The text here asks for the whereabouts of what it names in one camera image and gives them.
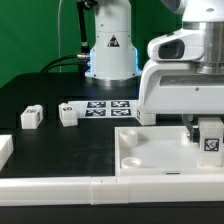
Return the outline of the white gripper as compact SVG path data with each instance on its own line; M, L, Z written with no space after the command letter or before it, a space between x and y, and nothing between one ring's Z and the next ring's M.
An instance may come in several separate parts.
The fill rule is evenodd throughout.
M198 143L192 115L224 114L224 37L218 31L180 29L150 41L148 55L139 109L183 114L188 140Z

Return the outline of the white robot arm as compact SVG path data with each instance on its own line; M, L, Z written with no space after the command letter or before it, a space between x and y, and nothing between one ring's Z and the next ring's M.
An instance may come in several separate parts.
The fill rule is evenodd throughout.
M180 114L190 132L195 115L224 115L224 0L160 0L182 16L182 27L151 40L138 69L128 0L96 0L96 42L86 78L123 85L141 77L137 119L154 125L159 114Z

